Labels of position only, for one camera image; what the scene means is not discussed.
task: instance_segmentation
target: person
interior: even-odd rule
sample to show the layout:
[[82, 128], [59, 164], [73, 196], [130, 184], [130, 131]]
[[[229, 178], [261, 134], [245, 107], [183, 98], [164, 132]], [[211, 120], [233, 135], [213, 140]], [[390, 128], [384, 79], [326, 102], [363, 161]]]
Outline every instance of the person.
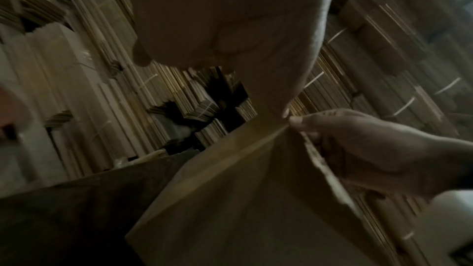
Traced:
[[[234, 70], [252, 101], [276, 117], [303, 89], [323, 41], [331, 0], [131, 0], [134, 61]], [[433, 196], [468, 187], [473, 143], [338, 109], [289, 119], [342, 180]]]

